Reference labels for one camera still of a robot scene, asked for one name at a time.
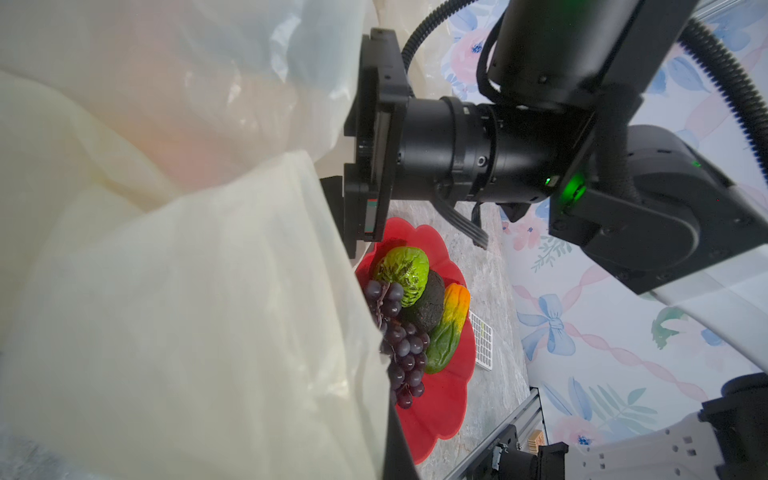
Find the white plastic bag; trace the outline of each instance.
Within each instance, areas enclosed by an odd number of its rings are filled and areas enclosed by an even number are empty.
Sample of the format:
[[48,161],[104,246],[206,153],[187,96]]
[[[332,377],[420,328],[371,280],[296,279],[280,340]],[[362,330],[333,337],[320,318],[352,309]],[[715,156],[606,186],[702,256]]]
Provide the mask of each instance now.
[[365,7],[0,6],[16,434],[115,478],[380,476],[380,335],[311,161],[349,110]]
[[378,478],[381,339],[321,198],[286,154],[44,262],[12,424],[115,478]]

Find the pink flower pattern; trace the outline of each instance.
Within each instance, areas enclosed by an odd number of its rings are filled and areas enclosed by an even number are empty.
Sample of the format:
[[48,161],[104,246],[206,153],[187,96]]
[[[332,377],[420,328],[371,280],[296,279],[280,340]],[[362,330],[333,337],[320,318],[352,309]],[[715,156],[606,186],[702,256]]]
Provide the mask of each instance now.
[[564,417],[557,422],[551,434],[557,442],[569,445],[600,445],[605,442],[603,433],[591,422],[581,417]]
[[451,69],[461,83],[475,83],[475,73],[478,67],[478,60],[480,59],[480,52],[489,32],[485,28],[469,31],[453,46]]
[[541,243],[541,235],[547,232],[547,225],[541,218],[536,217],[534,209],[531,208],[525,217],[511,226],[509,222],[502,222],[502,229],[504,233],[515,238],[512,246],[519,251],[524,248],[537,248]]

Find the red flower-shaped plate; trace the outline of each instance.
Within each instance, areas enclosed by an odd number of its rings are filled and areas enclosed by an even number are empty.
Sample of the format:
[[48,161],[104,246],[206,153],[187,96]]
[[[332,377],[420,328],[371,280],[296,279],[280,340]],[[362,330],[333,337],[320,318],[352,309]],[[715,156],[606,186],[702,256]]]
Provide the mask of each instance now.
[[[458,283],[467,286],[461,270],[448,255],[437,230],[429,225],[419,228],[402,218],[390,218],[384,229],[384,238],[376,244],[357,267],[360,285],[370,279],[370,270],[394,247],[418,247],[427,254],[429,268],[445,281],[445,286]],[[456,435],[467,412],[467,384],[475,371],[475,334],[472,324],[464,322],[462,336],[449,364],[435,375],[424,375],[424,395],[413,399],[413,406],[403,410],[395,408],[403,433],[416,464],[424,462],[435,448],[437,439],[450,439]]]

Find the green led light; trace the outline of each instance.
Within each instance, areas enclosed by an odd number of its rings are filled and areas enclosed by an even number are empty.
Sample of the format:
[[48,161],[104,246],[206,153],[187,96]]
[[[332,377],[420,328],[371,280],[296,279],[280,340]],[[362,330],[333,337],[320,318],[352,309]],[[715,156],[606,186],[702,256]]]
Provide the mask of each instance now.
[[575,204],[582,195],[584,195],[584,192],[587,190],[586,183],[587,181],[584,179],[584,175],[581,174],[581,172],[574,174],[573,178],[571,178],[571,181],[568,182],[568,185],[565,186],[565,189],[563,189],[563,193],[560,196],[560,202],[563,207],[570,207],[572,204]]

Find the yellow-green fruit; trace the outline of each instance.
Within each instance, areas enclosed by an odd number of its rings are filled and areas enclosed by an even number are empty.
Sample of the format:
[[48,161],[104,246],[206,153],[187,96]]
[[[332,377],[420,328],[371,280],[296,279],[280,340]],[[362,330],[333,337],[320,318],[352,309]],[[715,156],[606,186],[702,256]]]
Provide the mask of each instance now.
[[471,299],[469,290],[458,283],[452,283],[445,289],[442,320],[429,332],[427,366],[424,368],[424,372],[440,372],[453,358],[458,347],[458,341],[462,338],[462,330],[464,329],[464,322],[467,320]]
[[429,259],[424,250],[415,247],[395,247],[379,261],[373,278],[402,285],[405,294],[402,306],[416,303],[424,293],[429,276]]

